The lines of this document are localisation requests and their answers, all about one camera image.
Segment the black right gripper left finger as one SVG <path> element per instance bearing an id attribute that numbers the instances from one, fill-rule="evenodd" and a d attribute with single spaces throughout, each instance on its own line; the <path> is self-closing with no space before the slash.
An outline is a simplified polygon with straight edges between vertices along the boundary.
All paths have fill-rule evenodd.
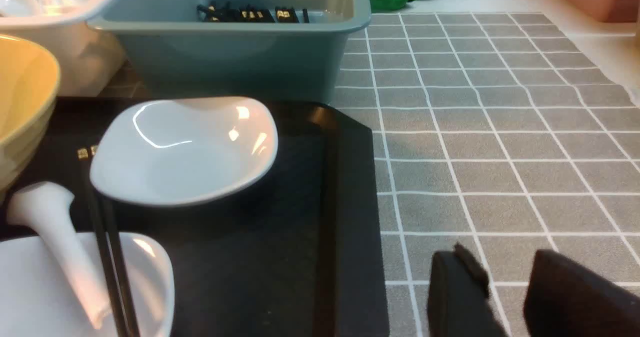
<path id="1" fill-rule="evenodd" d="M 431 259 L 427 321 L 430 337 L 506 337 L 490 306 L 490 278 L 461 243 Z"/>

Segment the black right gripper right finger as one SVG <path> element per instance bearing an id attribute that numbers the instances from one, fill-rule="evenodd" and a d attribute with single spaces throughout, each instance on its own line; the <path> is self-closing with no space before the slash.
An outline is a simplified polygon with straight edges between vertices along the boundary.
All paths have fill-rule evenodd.
<path id="1" fill-rule="evenodd" d="M 551 249 L 535 252 L 523 304 L 531 337 L 638 337 L 639 296 Z"/>

